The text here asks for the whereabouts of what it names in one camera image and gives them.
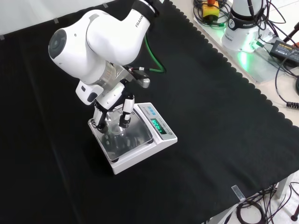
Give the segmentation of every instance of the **white table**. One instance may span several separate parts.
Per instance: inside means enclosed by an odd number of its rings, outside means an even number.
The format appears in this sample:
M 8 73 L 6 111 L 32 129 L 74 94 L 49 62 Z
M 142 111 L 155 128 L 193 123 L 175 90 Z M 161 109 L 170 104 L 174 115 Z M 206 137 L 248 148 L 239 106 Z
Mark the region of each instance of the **white table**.
M 193 25 L 199 30 L 203 31 L 202 28 L 193 20 L 193 0 L 172 0 L 173 4 L 182 11 L 185 16 L 187 16 L 187 19 L 190 20 L 190 22 L 193 23 Z M 271 19 L 275 19 L 276 16 L 278 16 L 275 12 L 271 12 Z M 225 57 L 226 53 L 221 51 L 216 45 L 213 44 L 212 40 L 209 40 L 209 43 L 213 45 L 214 48 L 218 49 L 219 52 L 221 52 Z M 250 78 L 249 74 L 244 72 L 243 70 L 239 69 L 238 65 L 236 65 L 234 62 L 232 62 L 228 58 L 228 62 L 232 64 L 232 67 L 236 68 L 238 72 L 242 73 L 243 77 L 247 78 L 250 83 L 252 82 L 252 79 Z M 297 69 L 295 74 L 299 75 L 299 69 Z M 295 90 L 295 79 L 292 78 L 289 75 L 283 75 L 278 78 L 278 89 L 280 94 L 283 96 L 284 99 L 290 102 L 299 102 L 299 96 L 296 94 Z M 283 102 L 275 90 L 274 80 L 263 83 L 263 84 L 257 84 L 253 83 L 257 89 L 261 91 L 262 94 L 264 94 L 269 100 L 272 101 L 273 105 L 276 106 L 279 109 L 279 112 L 283 113 L 285 115 L 285 118 L 291 120 L 293 122 L 293 125 L 299 126 L 299 111 L 294 110 L 291 108 L 287 108 L 285 106 L 285 102 Z M 276 192 L 277 198 L 280 199 L 281 196 L 286 194 L 286 190 L 292 180 L 293 174 L 291 174 L 289 177 L 282 180 L 279 185 Z M 209 222 L 209 224 L 221 224 L 224 222 L 226 217 L 238 206 L 238 204 L 234 205 L 233 207 L 223 211 L 222 213 L 216 215 L 212 218 L 212 220 Z

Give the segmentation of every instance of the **scale display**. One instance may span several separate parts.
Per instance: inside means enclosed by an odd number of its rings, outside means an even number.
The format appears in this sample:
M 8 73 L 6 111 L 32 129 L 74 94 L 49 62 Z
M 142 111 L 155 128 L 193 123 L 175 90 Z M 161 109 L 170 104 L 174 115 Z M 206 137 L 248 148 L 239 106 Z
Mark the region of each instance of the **scale display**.
M 160 134 L 167 134 L 156 118 L 153 118 L 150 120 L 151 120 L 151 122 L 153 122 L 155 128 L 158 130 L 158 132 L 160 132 Z

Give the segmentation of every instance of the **white floor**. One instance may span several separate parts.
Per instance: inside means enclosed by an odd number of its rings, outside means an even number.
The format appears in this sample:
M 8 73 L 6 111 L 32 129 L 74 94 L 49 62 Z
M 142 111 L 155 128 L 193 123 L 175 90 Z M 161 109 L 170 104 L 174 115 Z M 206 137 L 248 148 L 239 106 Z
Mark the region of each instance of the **white floor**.
M 292 181 L 299 182 L 299 171 L 295 173 Z M 299 184 L 293 184 L 293 187 L 299 193 Z M 285 202 L 289 198 L 289 195 L 290 195 L 290 190 L 288 190 L 286 193 Z M 274 213 L 277 210 L 282 199 L 278 200 L 275 196 L 272 198 L 272 200 L 271 200 L 272 213 Z M 291 215 L 294 214 L 298 205 L 299 205 L 299 196 L 297 196 L 294 192 L 292 192 L 292 196 L 291 196 L 289 202 L 273 218 L 274 224 L 299 224 L 299 220 L 297 222 L 293 222 L 291 220 Z M 242 216 L 243 220 L 247 223 L 257 223 L 261 219 L 260 212 L 255 207 L 249 207 L 246 209 L 242 209 L 241 216 Z M 237 219 L 236 211 L 234 211 L 228 224 L 239 224 L 239 223 L 240 222 Z

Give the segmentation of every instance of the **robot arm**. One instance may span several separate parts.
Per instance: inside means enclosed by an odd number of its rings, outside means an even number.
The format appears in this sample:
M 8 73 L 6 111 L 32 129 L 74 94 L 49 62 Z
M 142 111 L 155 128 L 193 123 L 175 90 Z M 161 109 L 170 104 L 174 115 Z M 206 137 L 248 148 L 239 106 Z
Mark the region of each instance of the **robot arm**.
M 154 17 L 154 8 L 145 0 L 136 0 L 123 21 L 101 10 L 89 11 L 52 36 L 49 55 L 69 75 L 93 84 L 113 72 L 110 63 L 126 65 L 136 59 Z
M 75 24 L 58 30 L 50 40 L 51 59 L 80 79 L 76 93 L 86 105 L 95 104 L 93 120 L 100 130 L 105 126 L 106 113 L 121 103 L 120 126 L 125 128 L 130 123 L 134 95 L 126 91 L 126 80 L 119 80 L 115 65 L 136 59 L 155 13 L 145 0 L 135 0 L 122 21 L 101 10 L 92 10 Z

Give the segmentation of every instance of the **black fabric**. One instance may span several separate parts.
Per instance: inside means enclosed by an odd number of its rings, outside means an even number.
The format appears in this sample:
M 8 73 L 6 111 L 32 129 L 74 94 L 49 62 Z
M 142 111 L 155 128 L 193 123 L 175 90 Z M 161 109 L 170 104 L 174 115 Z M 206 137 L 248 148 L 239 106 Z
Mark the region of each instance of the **black fabric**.
M 0 41 L 0 223 L 76 223 L 17 36 Z

